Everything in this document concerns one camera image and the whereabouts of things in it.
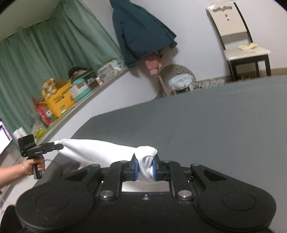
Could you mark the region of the person's left hand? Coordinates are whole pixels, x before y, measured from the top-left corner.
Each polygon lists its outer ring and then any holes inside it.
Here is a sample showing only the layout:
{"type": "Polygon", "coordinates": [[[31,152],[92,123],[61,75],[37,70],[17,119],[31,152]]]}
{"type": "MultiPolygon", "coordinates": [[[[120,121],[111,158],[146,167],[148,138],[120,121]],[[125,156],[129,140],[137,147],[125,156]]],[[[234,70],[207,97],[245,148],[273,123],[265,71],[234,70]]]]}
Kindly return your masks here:
{"type": "Polygon", "coordinates": [[[45,160],[43,156],[39,158],[28,158],[22,163],[22,168],[25,174],[33,175],[33,167],[36,166],[36,170],[39,172],[45,171],[45,160]]]}

